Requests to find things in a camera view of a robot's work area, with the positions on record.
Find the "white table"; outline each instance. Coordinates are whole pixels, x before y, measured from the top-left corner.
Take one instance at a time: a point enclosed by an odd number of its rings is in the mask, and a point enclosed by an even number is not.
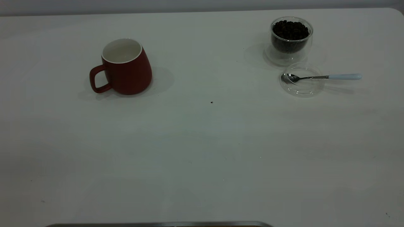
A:
[[[263,59],[284,15],[312,23],[309,62],[363,80],[284,92]],[[96,94],[120,37],[154,81]],[[403,226],[403,40],[387,8],[1,17],[0,225]]]

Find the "coffee bean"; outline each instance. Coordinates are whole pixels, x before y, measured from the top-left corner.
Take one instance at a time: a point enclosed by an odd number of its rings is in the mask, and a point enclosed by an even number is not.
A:
[[[301,22],[279,21],[272,27],[275,35],[286,40],[302,40],[309,36],[309,29]],[[272,44],[283,53],[295,53],[306,45],[306,40],[301,42],[287,42],[272,36]]]

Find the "mug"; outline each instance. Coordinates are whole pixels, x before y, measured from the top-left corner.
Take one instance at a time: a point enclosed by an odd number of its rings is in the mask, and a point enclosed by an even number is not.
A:
[[[111,88],[124,95],[144,91],[152,81],[152,68],[143,46],[136,40],[123,38],[108,43],[102,53],[102,65],[90,71],[93,91],[103,93]],[[95,87],[95,75],[105,70],[108,83]]]

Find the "spoon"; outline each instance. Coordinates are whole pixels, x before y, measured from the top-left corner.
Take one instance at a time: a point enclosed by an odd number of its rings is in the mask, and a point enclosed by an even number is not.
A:
[[[296,83],[299,80],[304,80],[304,79],[330,79],[330,80],[360,80],[362,79],[362,74],[335,74],[335,75],[328,75],[328,76],[309,76],[309,77],[303,77],[300,78],[296,75],[293,74],[284,74],[288,76],[288,79]]]

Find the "white spoon handle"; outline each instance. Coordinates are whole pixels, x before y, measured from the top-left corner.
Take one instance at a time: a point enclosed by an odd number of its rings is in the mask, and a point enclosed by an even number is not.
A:
[[[329,75],[330,80],[360,80],[362,79],[362,74],[334,74]]]

